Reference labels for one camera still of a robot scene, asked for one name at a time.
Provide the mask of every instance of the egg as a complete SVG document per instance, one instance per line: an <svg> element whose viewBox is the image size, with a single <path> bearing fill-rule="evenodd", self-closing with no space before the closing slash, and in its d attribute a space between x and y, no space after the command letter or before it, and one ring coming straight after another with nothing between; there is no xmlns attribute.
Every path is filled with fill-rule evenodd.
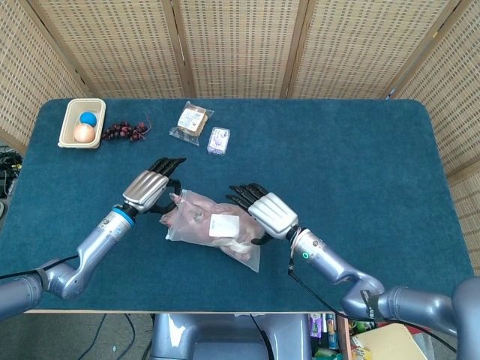
<svg viewBox="0 0 480 360"><path fill-rule="evenodd" d="M97 117L93 112L85 111L82 113L82 115L80 115L80 122L82 124L95 126L97 124Z"/></svg>
<svg viewBox="0 0 480 360"><path fill-rule="evenodd" d="M78 124L73 129L73 137L79 143L91 143L95 138L95 130L89 124Z"/></svg>

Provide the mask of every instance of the table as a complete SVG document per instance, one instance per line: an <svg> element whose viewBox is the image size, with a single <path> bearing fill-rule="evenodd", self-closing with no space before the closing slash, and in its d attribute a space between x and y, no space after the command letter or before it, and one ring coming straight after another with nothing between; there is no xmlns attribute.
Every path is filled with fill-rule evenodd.
<svg viewBox="0 0 480 360"><path fill-rule="evenodd" d="M413 100L193 100L213 109L200 147L168 135L185 100L106 101L105 126L153 128L145 141L57 146L68 99L41 108L0 237L0 274L33 269L76 247L157 158L186 157L186 189L217 202L228 185L259 182L303 227L386 288L450 294L473 275L426 109ZM212 127L231 129L227 153L207 154ZM220 250L165 240L159 216L136 226L74 301L45 294L42 310L306 312L324 308L287 275L289 248L262 247L259 274ZM346 284L295 270L338 308Z"/></svg>

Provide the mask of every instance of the blue ball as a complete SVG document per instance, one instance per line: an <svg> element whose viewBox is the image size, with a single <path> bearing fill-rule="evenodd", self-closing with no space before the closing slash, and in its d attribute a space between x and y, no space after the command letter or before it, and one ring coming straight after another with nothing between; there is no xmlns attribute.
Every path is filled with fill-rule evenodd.
<svg viewBox="0 0 480 360"><path fill-rule="evenodd" d="M80 115L80 122L94 127L97 124L97 117L94 113L86 111Z"/></svg>

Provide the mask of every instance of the gray floor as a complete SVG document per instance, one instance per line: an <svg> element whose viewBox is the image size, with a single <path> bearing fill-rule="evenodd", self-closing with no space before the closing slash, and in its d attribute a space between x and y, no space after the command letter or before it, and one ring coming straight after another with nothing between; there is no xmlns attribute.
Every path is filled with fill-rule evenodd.
<svg viewBox="0 0 480 360"><path fill-rule="evenodd" d="M101 318L101 314L23 314L5 320L0 323L0 360L78 359L92 343ZM152 319L147 314L131 314L130 318L136 337L122 359L140 360L152 337ZM84 359L117 359L132 338L125 317L109 314ZM456 346L454 339L444 338ZM433 348L436 360L455 360L455 355L435 340ZM218 359L228 358L222 355Z"/></svg>

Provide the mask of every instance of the robotic hand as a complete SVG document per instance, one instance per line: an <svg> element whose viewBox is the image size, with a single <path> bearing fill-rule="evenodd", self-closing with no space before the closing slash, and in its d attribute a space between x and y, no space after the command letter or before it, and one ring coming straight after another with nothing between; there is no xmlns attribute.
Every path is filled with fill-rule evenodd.
<svg viewBox="0 0 480 360"><path fill-rule="evenodd" d="M369 274L359 271L339 257L309 229L299 227L297 214L274 193L258 184L230 186L236 195L226 197L242 207L267 234L252 241L263 245L270 239L286 239L293 253L310 263L331 284L348 281L352 286L341 299L348 317L391 320L424 326L458 337L458 360L478 359L480 331L480 277L460 283L451 298L441 294L396 286L385 291Z"/></svg>
<svg viewBox="0 0 480 360"><path fill-rule="evenodd" d="M0 320L35 308L43 291L62 299L74 299L83 293L100 261L135 224L138 214L165 214L175 208L171 202L160 206L157 201L167 187L181 193L180 181L170 178L184 158L162 157L138 175L123 193L124 202L116 205L76 249L78 268L63 260L52 260L36 269L36 273L0 285Z"/></svg>

